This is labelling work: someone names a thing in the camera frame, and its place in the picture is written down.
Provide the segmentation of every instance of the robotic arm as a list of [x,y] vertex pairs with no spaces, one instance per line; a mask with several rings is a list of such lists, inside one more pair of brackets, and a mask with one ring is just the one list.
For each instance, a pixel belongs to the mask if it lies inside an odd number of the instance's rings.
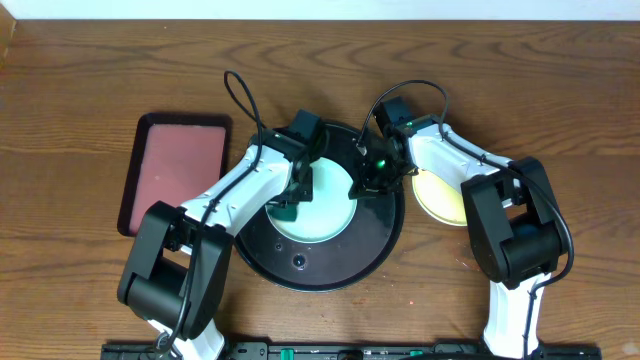
[[[320,118],[301,110],[289,127],[263,131],[260,160],[246,176],[241,174],[258,153],[256,136],[240,163],[202,195],[178,208],[163,202],[149,208],[120,280],[118,300],[161,332],[175,328],[186,311],[175,347],[188,359],[216,359],[224,338],[210,319],[222,297],[233,239],[267,202],[286,206],[311,200],[309,165],[320,156],[323,135]],[[201,255],[187,287],[187,269],[164,258],[163,252],[182,248],[191,253],[209,202],[230,184],[234,186],[206,219]],[[183,310],[187,288],[189,304]]]
[[[561,239],[540,195],[508,171],[488,163],[508,167],[535,181],[557,207],[544,168],[533,158],[512,161],[487,153],[455,134],[449,125],[440,124],[436,115],[415,117],[401,97],[381,102],[373,113],[386,145],[368,146],[363,151],[363,159],[359,159],[363,164],[361,181],[354,184],[350,196],[362,198],[394,191],[405,175],[416,175],[417,169],[430,171],[461,193],[471,248],[491,280],[484,341],[494,355],[521,359],[524,336],[528,334],[530,355],[538,347],[535,328],[542,289],[532,304],[527,331],[529,292],[550,278],[568,244]],[[445,141],[443,132],[457,146]],[[509,219],[504,208],[521,205],[526,206],[526,212]]]

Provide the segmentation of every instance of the white wall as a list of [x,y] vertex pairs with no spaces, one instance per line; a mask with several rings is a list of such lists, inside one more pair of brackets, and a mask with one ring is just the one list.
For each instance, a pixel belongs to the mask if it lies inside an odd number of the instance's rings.
[[0,0],[16,19],[640,20],[640,0]]

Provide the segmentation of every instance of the green connector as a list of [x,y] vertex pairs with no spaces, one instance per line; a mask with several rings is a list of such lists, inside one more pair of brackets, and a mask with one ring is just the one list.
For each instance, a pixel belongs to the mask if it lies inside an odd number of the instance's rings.
[[280,350],[280,360],[293,360],[293,349]]

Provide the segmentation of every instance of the wooden table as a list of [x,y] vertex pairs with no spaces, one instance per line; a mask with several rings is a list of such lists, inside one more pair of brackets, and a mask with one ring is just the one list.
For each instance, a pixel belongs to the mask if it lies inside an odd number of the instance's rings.
[[[254,125],[224,90],[226,68],[271,127],[299,108],[359,126],[390,85],[441,83],[463,137],[543,162],[575,236],[574,270],[545,290],[540,338],[638,356],[639,59],[637,23],[20,22],[0,73],[1,357],[97,358],[108,340],[152,339],[116,300],[136,122],[228,113],[235,164]],[[403,93],[416,111],[441,109],[433,90]],[[279,288],[234,254],[220,330],[276,342],[478,339],[488,281],[466,230],[431,219],[406,185],[397,246],[347,289]]]

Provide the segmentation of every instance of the black bracket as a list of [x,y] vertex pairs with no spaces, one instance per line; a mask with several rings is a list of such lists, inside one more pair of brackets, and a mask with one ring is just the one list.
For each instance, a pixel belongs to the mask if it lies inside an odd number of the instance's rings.
[[[528,157],[509,164],[512,170],[534,181],[553,202],[556,200],[544,167]],[[506,171],[479,175],[461,184],[471,249],[482,271],[491,281],[515,289],[520,282],[558,266],[567,252],[558,224],[542,198],[524,184],[514,187]],[[502,202],[510,199],[526,211],[509,219]]]
[[[124,273],[118,300],[145,320],[157,320],[173,328],[184,297],[187,269],[163,257],[165,249],[176,251],[193,242],[198,222],[185,217],[183,208],[158,201],[145,213]],[[190,304],[178,334],[194,339],[218,309],[231,256],[233,236],[220,226],[205,227],[196,260]]]
[[401,97],[383,101],[373,112],[384,142],[371,141],[365,132],[367,153],[356,156],[358,178],[349,198],[361,199],[386,195],[402,189],[402,179],[417,175],[409,154],[409,138],[424,127],[435,124],[435,115],[414,116]]
[[[313,200],[313,172],[311,163],[318,160],[328,144],[328,132],[322,119],[305,110],[299,110],[286,128],[264,129],[263,144],[284,154],[293,163],[291,179],[285,191],[271,202],[286,206]],[[257,143],[257,135],[251,144]]]

